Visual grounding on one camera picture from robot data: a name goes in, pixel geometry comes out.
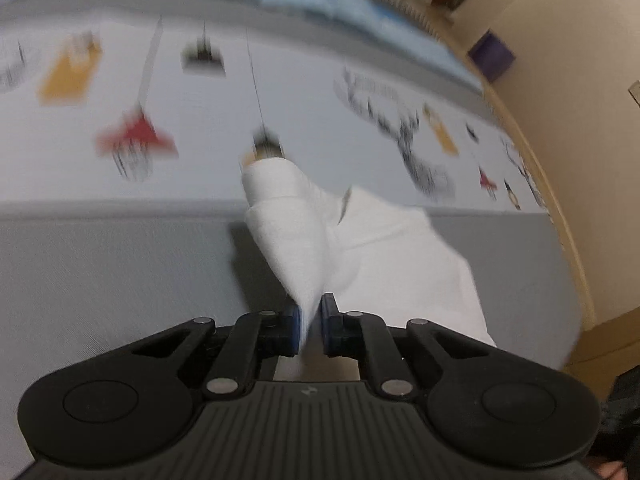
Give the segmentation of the grey printed bed sheet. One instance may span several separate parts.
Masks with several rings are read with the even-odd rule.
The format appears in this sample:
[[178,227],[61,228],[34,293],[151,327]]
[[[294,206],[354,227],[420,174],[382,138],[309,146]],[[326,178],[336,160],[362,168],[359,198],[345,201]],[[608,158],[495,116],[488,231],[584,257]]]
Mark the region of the grey printed bed sheet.
[[334,194],[428,212],[500,348],[561,367],[580,307],[555,229],[480,93],[356,30],[234,0],[1,7],[1,474],[51,370],[284,293],[244,223],[270,129]]

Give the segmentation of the white small garment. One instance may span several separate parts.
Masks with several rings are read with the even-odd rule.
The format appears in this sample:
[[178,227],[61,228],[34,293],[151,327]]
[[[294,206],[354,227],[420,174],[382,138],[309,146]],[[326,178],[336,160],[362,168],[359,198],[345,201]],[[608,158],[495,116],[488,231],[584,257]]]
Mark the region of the white small garment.
[[273,157],[242,174],[245,222],[273,274],[300,309],[300,346],[279,380],[351,380],[355,364],[330,361],[320,336],[320,299],[372,313],[392,327],[425,318],[491,344],[471,267],[427,213],[353,186],[337,196],[295,164]]

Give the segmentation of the purple box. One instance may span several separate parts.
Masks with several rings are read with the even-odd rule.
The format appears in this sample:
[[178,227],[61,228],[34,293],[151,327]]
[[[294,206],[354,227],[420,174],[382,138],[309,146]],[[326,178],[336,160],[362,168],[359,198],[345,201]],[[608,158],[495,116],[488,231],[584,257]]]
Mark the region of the purple box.
[[500,78],[515,61],[513,52],[491,30],[477,40],[468,55],[489,82]]

